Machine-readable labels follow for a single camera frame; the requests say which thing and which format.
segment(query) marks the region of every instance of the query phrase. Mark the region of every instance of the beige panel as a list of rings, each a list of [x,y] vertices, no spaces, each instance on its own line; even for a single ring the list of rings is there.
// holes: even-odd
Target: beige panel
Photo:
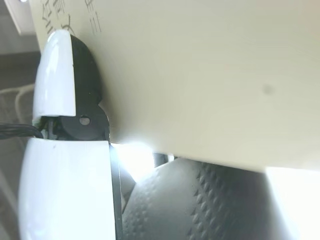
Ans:
[[[30,1],[41,48],[46,2]],[[97,60],[114,142],[320,169],[319,1],[65,0],[60,16],[53,2],[53,27],[70,17]]]

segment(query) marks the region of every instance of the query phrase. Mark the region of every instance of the black textured surface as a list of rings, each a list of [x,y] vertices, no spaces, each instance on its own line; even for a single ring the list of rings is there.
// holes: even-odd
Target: black textured surface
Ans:
[[[123,213],[125,240],[282,240],[261,173],[188,159],[155,169]]]

